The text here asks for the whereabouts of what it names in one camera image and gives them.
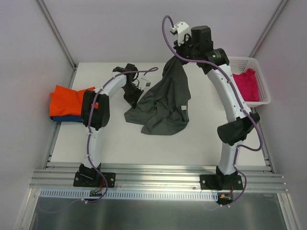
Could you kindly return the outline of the dark grey t shirt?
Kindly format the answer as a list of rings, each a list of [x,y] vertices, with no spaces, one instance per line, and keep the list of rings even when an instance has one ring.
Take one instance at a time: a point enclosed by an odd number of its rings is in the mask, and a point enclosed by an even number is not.
[[[191,99],[188,78],[177,57],[169,59],[162,79],[129,109],[125,121],[143,125],[146,135],[171,136],[188,125],[188,101]]]

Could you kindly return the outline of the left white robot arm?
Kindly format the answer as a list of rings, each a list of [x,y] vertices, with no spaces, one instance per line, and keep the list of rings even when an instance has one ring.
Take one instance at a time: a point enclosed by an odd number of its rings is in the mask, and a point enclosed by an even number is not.
[[[138,99],[143,93],[135,84],[139,71],[133,64],[124,68],[116,67],[111,78],[96,90],[86,90],[83,95],[81,118],[87,129],[87,143],[84,160],[79,167],[78,182],[83,186],[96,186],[103,181],[100,170],[101,139],[103,130],[110,119],[110,99],[114,94],[123,89],[124,100],[135,108]]]

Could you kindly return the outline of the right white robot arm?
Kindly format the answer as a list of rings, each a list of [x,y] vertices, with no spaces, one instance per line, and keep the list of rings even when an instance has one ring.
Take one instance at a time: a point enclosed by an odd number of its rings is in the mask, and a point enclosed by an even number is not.
[[[241,177],[236,169],[239,147],[260,120],[246,105],[233,77],[228,56],[222,48],[214,48],[208,26],[190,28],[178,22],[170,28],[177,35],[176,53],[184,64],[194,62],[215,87],[225,110],[227,123],[217,128],[222,153],[216,173],[205,177],[205,186],[212,190],[231,189]]]

